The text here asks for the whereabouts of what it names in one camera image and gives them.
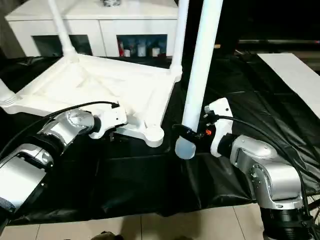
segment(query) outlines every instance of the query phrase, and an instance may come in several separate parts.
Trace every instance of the floor tile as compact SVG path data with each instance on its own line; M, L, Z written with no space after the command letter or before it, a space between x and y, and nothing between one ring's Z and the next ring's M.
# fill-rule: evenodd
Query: floor tile
M141 240L141 217L41 224L36 240L90 240L103 231L121 234L125 240Z
M234 206L245 240L263 240L264 225L258 204Z
M39 224L7 226L0 240L35 240L39 229Z
M142 216L142 240L244 240L232 207L211 208L170 217Z

